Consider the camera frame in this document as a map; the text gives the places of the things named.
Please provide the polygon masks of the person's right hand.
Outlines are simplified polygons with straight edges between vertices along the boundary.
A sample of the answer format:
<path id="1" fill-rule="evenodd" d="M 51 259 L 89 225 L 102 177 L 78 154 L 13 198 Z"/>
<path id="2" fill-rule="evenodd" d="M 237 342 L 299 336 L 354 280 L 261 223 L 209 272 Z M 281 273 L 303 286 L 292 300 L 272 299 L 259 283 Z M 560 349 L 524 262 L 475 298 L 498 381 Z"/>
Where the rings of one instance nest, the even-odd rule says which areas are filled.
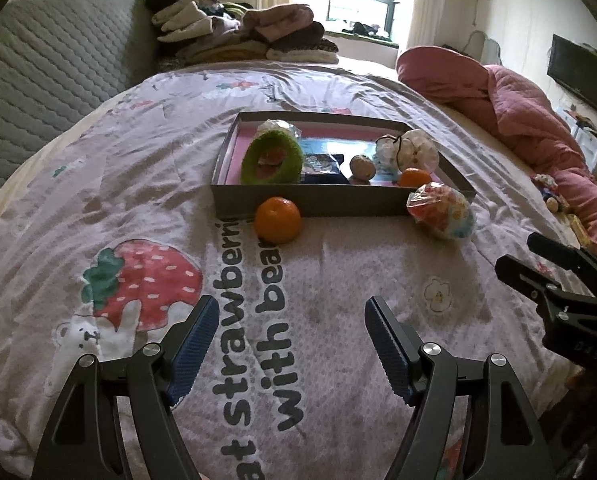
<path id="1" fill-rule="evenodd" d="M 578 463 L 577 479 L 597 479 L 597 373 L 581 370 L 566 382 L 567 415 L 556 437 L 557 450 L 564 469 L 587 449 L 585 460 Z"/>

